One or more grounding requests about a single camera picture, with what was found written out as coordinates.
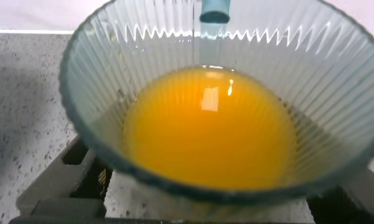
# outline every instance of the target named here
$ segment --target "yellow liquid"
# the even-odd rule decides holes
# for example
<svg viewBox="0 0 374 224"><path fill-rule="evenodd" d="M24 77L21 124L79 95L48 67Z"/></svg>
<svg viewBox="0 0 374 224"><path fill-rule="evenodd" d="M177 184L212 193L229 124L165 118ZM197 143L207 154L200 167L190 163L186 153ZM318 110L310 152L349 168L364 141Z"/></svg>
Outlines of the yellow liquid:
<svg viewBox="0 0 374 224"><path fill-rule="evenodd" d="M137 165L218 190L279 187L297 147L277 97L252 78L216 68L154 81L127 112L123 137Z"/></svg>

